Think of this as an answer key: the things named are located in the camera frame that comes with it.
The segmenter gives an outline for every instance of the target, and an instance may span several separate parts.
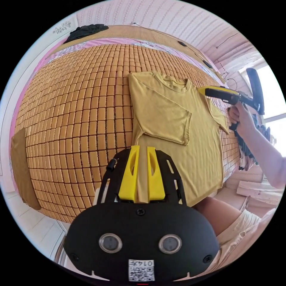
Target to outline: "qr code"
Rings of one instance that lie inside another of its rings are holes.
[[[129,281],[155,281],[154,262],[147,260],[129,261]]]

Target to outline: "brown cloth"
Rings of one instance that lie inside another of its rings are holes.
[[[26,129],[19,130],[11,140],[11,164],[19,195],[23,202],[35,210],[41,206],[36,198],[26,158]]]

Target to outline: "black cloth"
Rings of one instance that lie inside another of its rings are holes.
[[[81,39],[86,36],[96,34],[98,32],[101,32],[107,29],[108,29],[108,26],[105,26],[104,24],[95,24],[95,25],[91,24],[88,26],[77,27],[76,30],[70,32],[70,35],[67,38],[67,40],[64,42],[64,44],[71,42],[73,40]]]

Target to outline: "bamboo mat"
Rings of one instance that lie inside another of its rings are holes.
[[[27,129],[27,162],[43,214],[70,223],[92,205],[108,161],[131,146],[127,75],[151,70],[189,78],[197,87],[217,84],[178,57],[133,45],[82,49],[38,71],[22,100],[15,132]],[[226,114],[227,105],[213,100]],[[239,148],[234,133],[221,132],[221,139],[227,176],[239,165]]]
[[[168,46],[171,48],[174,48],[192,58],[200,62],[201,64],[204,65],[203,61],[200,59],[202,57],[205,61],[208,62],[208,59],[205,58],[205,56],[196,48],[191,46],[190,44],[186,45],[190,47],[184,47],[178,43],[178,41],[181,41],[180,39],[173,37],[169,34],[166,34],[164,32],[158,32],[156,30],[150,30],[147,28],[142,28],[139,26],[127,26],[127,25],[116,25],[116,26],[109,26],[109,29],[105,31],[101,31],[99,33],[96,33],[94,35],[90,35],[81,39],[77,39],[74,41],[71,41],[69,43],[63,44],[59,47],[57,47],[50,55],[63,50],[67,47],[85,42],[85,41],[90,41],[94,39],[101,39],[101,38],[114,38],[114,37],[124,37],[124,38],[132,38],[132,39],[137,39],[137,40],[145,40],[145,41],[150,41],[153,43],[161,44],[164,46]],[[225,83],[224,79],[221,77],[221,75],[213,70],[213,72],[216,73],[216,75],[220,78],[220,80]]]

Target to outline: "t-shirt sleeve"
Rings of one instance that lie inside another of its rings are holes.
[[[208,102],[209,111],[212,115],[214,121],[227,133],[229,134],[229,126],[227,124],[226,117],[222,114],[222,112],[212,103],[210,98],[206,97]]]
[[[128,78],[134,116],[142,133],[188,145],[191,112],[140,83],[132,74]]]

